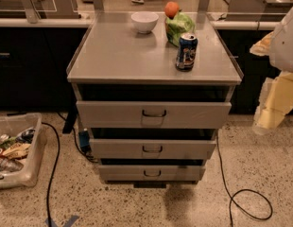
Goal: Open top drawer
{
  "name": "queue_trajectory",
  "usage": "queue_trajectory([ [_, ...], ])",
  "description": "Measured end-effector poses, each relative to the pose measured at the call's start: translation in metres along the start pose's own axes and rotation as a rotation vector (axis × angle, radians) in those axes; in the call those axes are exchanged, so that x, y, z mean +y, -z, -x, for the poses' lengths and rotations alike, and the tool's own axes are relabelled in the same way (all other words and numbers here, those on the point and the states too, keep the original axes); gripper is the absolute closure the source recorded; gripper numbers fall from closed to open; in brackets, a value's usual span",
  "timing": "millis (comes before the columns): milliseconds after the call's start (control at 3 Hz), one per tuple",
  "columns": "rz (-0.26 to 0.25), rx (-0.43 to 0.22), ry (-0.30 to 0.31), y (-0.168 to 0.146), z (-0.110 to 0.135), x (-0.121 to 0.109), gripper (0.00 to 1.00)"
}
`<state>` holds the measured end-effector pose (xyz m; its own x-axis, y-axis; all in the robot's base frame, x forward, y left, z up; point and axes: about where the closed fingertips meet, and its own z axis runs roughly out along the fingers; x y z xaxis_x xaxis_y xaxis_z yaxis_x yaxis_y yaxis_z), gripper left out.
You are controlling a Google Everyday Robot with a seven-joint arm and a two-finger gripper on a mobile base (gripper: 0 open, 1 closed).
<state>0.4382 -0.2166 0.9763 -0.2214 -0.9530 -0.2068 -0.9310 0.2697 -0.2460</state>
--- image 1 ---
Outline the yellow taped gripper finger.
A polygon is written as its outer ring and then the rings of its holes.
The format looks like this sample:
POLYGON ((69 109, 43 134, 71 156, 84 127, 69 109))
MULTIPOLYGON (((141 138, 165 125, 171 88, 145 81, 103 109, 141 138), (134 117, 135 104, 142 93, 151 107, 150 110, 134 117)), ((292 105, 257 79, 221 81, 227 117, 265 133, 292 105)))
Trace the yellow taped gripper finger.
POLYGON ((281 72, 275 79, 266 78, 253 118, 253 131, 265 135, 275 130, 292 110, 293 73, 281 72))

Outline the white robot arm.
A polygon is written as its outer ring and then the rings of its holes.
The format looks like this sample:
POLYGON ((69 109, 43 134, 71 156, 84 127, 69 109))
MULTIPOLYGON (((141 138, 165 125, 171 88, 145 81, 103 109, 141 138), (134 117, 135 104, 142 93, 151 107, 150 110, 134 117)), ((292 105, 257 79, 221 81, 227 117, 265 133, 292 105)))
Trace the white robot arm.
POLYGON ((259 135, 275 130, 293 110, 293 7, 274 30, 250 48, 256 56, 268 56, 279 69, 275 79, 266 78, 252 129, 259 135))

